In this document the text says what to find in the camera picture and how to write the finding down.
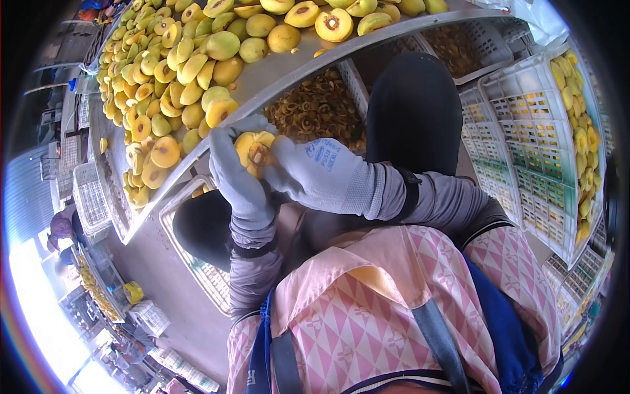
black strap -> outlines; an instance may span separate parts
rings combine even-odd
[[[416,175],[407,170],[406,168],[394,167],[400,175],[403,176],[404,186],[407,189],[407,196],[404,199],[403,208],[400,210],[398,215],[391,219],[389,223],[391,224],[399,224],[404,219],[409,217],[415,207],[418,205],[418,199],[420,198],[420,190],[418,188],[419,184],[422,184],[422,180],[416,178]]]
[[[269,252],[273,252],[278,246],[278,233],[273,237],[271,242],[265,243],[258,249],[245,249],[236,244],[232,244],[232,249],[237,255],[243,258],[256,258],[266,255]]]
[[[455,342],[433,298],[423,306],[411,310],[411,313],[453,390],[457,394],[471,394]]]
[[[290,330],[272,341],[272,363],[275,381],[280,394],[303,393],[297,359]]]

black wristband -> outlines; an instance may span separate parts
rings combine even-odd
[[[272,252],[278,247],[278,233],[273,237],[271,242],[268,242],[261,246],[260,248],[254,249],[245,249],[241,248],[236,244],[232,244],[232,250],[236,252],[237,255],[243,258],[256,258],[266,255],[269,252]]]
[[[400,175],[403,176],[404,186],[407,189],[407,196],[404,199],[403,208],[400,210],[398,215],[393,219],[389,220],[391,224],[399,224],[403,220],[405,220],[415,207],[418,205],[418,199],[420,198],[420,191],[418,190],[418,185],[422,184],[422,179],[416,178],[416,175],[407,170],[406,168],[394,167]]]

gray arm sleeve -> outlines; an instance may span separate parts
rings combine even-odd
[[[492,223],[504,221],[511,225],[498,201],[471,182],[437,172],[416,174],[416,177],[421,180],[418,204],[403,224],[437,228],[462,246],[471,235]],[[378,219],[387,221],[396,217],[405,198],[403,176],[387,166]]]
[[[259,231],[247,231],[230,224],[232,239],[241,248],[260,248],[273,240],[275,224]],[[230,265],[230,310],[232,321],[258,309],[275,285],[282,266],[282,254],[276,248],[256,257],[244,258],[232,251]]]

plastic bag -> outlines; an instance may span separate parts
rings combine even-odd
[[[466,0],[487,9],[500,9],[529,25],[534,41],[543,47],[560,46],[569,28],[548,0]]]
[[[98,56],[96,59],[90,63],[90,65],[86,66],[83,63],[79,63],[78,68],[85,71],[87,75],[97,75],[99,71],[101,71],[101,65],[98,63]]]

person's right hand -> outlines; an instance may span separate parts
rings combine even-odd
[[[241,165],[234,140],[244,132],[276,128],[262,115],[253,115],[212,129],[210,141],[210,174],[219,192],[232,206],[232,223],[243,230],[256,231],[267,227],[274,211],[267,201],[260,182]]]
[[[265,168],[265,180],[300,204],[337,214],[374,219],[381,209],[385,169],[350,152],[339,141],[320,138],[294,144],[278,136],[272,152],[279,166]]]

